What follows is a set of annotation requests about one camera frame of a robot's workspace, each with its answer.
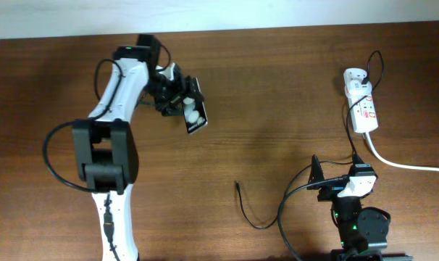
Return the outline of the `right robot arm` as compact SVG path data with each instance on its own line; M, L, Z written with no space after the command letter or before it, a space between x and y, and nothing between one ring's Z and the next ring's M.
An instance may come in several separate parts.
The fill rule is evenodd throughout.
M312 157L309 188L317 190L317 200L331 202L331 216L340 236L341 249L330 253L331 260L381 260L387 248L391 216L376 207L363 207L362 199L373 192L377 174L358 155L346 175L326 179L321 162Z

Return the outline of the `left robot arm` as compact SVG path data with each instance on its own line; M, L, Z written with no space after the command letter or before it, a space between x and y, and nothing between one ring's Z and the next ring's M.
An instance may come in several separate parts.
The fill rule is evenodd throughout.
M162 43L141 34L133 46L113 53L112 74L95 109L72 124L78 174L99 215L103 260L139 260L131 194L139 157L130 122L146 94L162 116L182 116L189 134L208 123L198 79L184 76L174 62L162 67Z

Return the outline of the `black smartphone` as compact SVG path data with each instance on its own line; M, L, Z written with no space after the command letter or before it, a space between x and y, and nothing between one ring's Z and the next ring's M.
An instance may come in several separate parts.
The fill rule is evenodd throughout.
M182 102L182 108L188 134L193 134L208 125L208 118L202 101L186 97Z

